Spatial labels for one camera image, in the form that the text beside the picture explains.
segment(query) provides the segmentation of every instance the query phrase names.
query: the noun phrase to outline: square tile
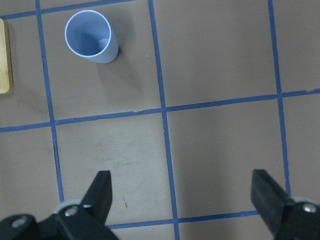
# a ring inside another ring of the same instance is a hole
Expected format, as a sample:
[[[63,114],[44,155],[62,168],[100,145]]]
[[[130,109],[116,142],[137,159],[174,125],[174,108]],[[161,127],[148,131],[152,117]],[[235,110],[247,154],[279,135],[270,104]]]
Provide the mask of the square tile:
[[[1,0],[0,16],[36,10],[34,0]]]
[[[112,232],[121,240],[175,239],[173,224],[114,229]]]
[[[282,91],[320,88],[320,1],[273,1]]]
[[[42,9],[50,9],[73,4],[84,4],[89,2],[96,2],[97,0],[40,0]]]
[[[179,224],[181,240],[271,240],[260,216],[226,218]]]
[[[82,198],[98,171],[110,170],[107,224],[172,218],[161,114],[57,126],[64,197]]]
[[[0,133],[0,142],[0,220],[49,217],[59,204],[51,129]]]
[[[0,128],[49,121],[35,16],[8,20],[13,90],[0,95]]]
[[[107,17],[120,53],[111,63],[90,62],[67,47],[68,19],[81,9],[43,15],[43,28],[56,119],[160,107],[147,0],[93,7]]]
[[[154,1],[168,106],[276,93],[265,0]]]
[[[320,203],[320,95],[283,99],[291,194]]]
[[[284,186],[276,100],[169,112],[180,218],[254,210],[253,169]]]

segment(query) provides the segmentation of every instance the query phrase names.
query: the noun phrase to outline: cup rim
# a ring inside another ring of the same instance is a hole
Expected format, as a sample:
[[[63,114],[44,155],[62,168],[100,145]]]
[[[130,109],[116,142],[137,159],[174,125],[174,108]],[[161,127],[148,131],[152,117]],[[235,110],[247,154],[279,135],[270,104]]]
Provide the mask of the cup rim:
[[[98,14],[100,17],[102,17],[103,20],[105,20],[106,24],[108,25],[108,28],[109,28],[109,39],[108,39],[108,42],[106,43],[105,47],[98,53],[94,54],[94,55],[82,55],[78,52],[76,52],[75,50],[73,50],[73,48],[70,46],[69,42],[68,42],[68,39],[67,39],[67,28],[69,26],[69,23],[71,22],[71,20],[76,17],[77,15],[80,15],[82,13],[87,13],[87,12],[92,12],[92,13],[95,13],[95,14]],[[65,39],[65,42],[67,44],[67,46],[69,47],[69,49],[76,55],[80,56],[80,57],[83,57],[83,58],[93,58],[93,57],[96,57],[98,55],[100,55],[103,51],[105,51],[107,49],[107,47],[109,46],[110,44],[110,41],[111,41],[111,37],[112,37],[112,30],[111,30],[111,26],[110,26],[110,23],[108,22],[108,20],[106,19],[106,17],[104,15],[102,15],[100,12],[98,11],[94,11],[94,10],[81,10],[81,11],[78,11],[76,12],[74,15],[72,15],[72,17],[70,17],[70,19],[68,20],[68,22],[66,23],[65,25],[65,28],[64,28],[64,39]]]

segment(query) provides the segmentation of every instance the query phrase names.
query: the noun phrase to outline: light blue plastic cup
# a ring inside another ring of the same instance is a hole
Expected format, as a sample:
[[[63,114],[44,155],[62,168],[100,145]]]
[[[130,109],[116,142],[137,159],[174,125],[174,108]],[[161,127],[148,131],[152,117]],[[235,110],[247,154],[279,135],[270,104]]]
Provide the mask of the light blue plastic cup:
[[[117,37],[105,16],[97,11],[74,14],[65,26],[64,38],[72,52],[95,63],[110,63],[118,55]]]

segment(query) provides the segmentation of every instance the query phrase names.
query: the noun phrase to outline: beige wooden object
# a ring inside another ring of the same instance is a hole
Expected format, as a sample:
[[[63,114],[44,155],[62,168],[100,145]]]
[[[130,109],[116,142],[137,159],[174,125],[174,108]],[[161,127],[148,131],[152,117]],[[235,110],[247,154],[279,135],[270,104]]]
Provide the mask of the beige wooden object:
[[[13,88],[8,25],[0,19],[0,94]]]

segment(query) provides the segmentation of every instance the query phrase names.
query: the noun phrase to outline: metal bolt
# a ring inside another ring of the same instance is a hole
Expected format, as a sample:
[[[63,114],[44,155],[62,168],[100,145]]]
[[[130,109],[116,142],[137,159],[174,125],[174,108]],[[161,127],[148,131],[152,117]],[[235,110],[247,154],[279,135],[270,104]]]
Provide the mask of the metal bolt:
[[[64,212],[64,215],[66,217],[71,217],[73,215],[75,215],[78,211],[78,207],[77,206],[72,206],[72,207],[69,207],[65,212]]]
[[[21,227],[22,225],[24,225],[27,221],[27,218],[26,216],[21,216],[20,218],[18,218],[17,220],[15,220],[11,226],[13,228],[18,228],[18,227]]]
[[[317,207],[314,204],[311,203],[305,203],[303,204],[303,210],[306,211],[307,213],[312,213],[314,214],[317,212]]]

